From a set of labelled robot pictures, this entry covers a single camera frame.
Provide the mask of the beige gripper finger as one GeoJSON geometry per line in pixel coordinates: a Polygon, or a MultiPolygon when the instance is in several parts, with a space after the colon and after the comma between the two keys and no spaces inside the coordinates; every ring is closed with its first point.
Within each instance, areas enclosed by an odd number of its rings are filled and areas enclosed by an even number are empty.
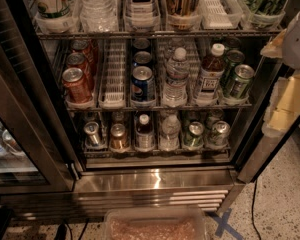
{"type": "Polygon", "coordinates": [[[283,57],[282,55],[282,46],[286,34],[286,29],[282,30],[275,38],[269,41],[260,51],[262,56],[267,58],[279,58],[283,57]]]}

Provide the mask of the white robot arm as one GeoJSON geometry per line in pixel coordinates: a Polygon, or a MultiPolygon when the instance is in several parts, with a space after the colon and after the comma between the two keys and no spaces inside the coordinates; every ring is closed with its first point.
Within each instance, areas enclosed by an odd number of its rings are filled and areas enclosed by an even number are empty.
{"type": "Polygon", "coordinates": [[[295,70],[300,70],[300,11],[272,41],[260,52],[268,58],[279,58],[295,70]]]}

